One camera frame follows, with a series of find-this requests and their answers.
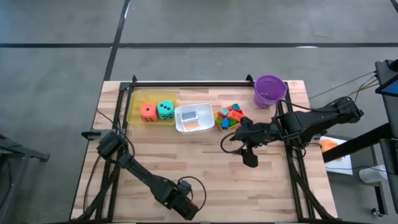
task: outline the purple bucket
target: purple bucket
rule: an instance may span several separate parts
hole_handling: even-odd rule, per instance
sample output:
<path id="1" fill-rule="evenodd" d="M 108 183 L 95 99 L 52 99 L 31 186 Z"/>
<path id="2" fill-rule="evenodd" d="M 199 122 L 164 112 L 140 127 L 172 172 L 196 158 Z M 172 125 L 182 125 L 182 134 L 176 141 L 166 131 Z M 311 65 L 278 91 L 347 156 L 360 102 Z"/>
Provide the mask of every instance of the purple bucket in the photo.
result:
<path id="1" fill-rule="evenodd" d="M 287 87 L 280 78 L 263 75 L 254 82 L 254 91 L 254 102 L 265 108 L 285 98 Z"/>

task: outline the blue block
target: blue block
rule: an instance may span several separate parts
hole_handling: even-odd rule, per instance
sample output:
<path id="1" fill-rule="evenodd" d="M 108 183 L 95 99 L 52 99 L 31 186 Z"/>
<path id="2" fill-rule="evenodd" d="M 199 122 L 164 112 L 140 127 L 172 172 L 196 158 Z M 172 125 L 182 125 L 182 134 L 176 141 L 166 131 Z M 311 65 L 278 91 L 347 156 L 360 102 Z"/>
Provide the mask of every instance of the blue block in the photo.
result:
<path id="1" fill-rule="evenodd" d="M 157 104 L 157 114 L 160 119 L 173 119 L 174 107 L 170 100 L 161 101 Z"/>
<path id="2" fill-rule="evenodd" d="M 237 103 L 232 105 L 232 110 L 240 110 L 241 108 L 239 107 L 239 105 Z"/>
<path id="3" fill-rule="evenodd" d="M 229 119 L 228 118 L 224 118 L 223 122 L 221 122 L 221 128 L 224 130 L 228 130 L 228 126 L 229 126 Z"/>

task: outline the wooden table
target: wooden table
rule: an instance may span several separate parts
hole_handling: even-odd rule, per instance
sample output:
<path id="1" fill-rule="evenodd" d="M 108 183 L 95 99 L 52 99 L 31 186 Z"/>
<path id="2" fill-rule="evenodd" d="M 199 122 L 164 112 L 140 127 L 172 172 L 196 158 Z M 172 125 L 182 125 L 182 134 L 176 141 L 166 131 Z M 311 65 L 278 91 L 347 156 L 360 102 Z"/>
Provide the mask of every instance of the wooden table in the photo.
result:
<path id="1" fill-rule="evenodd" d="M 119 84 L 120 82 L 104 82 L 101 91 L 98 109 L 110 118 L 113 118 Z M 288 85 L 292 102 L 309 106 L 304 82 L 288 81 Z M 255 106 L 252 87 L 145 87 L 135 88 L 134 91 L 177 91 L 178 106 L 210 103 L 213 111 L 238 103 L 254 122 L 270 122 L 275 111 L 275 106 L 269 109 Z M 110 129 L 111 123 L 97 113 L 93 128 Z M 179 134 L 174 126 L 135 127 L 129 124 L 127 129 L 127 136 L 136 149 L 136 159 L 148 170 L 175 182 L 186 175 L 195 176 L 203 182 L 207 190 L 207 202 L 193 221 L 297 221 L 283 142 L 273 142 L 268 146 L 257 148 L 255 153 L 259 158 L 259 166 L 253 169 L 242 163 L 241 156 L 221 151 L 220 140 L 228 133 L 222 133 L 217 127 L 208 133 L 188 136 Z M 226 141 L 226 144 L 227 150 L 240 146 L 238 142 Z M 88 145 L 71 218 L 76 218 L 82 213 L 86 185 L 98 156 L 97 145 L 98 141 L 90 141 Z M 103 166 L 104 160 L 100 159 L 90 184 L 87 205 L 98 193 Z M 317 145 L 311 144 L 307 147 L 305 166 L 312 192 L 326 210 L 336 217 L 322 153 Z M 200 206 L 204 196 L 202 188 L 194 180 L 188 179 L 188 181 L 193 187 L 193 202 Z M 301 191 L 300 198 L 303 210 L 306 211 Z M 105 203 L 104 214 L 108 210 L 107 206 L 108 203 Z M 148 187 L 126 170 L 121 171 L 119 178 L 113 220 L 114 222 L 184 222 L 177 212 L 167 210 L 156 202 Z"/>

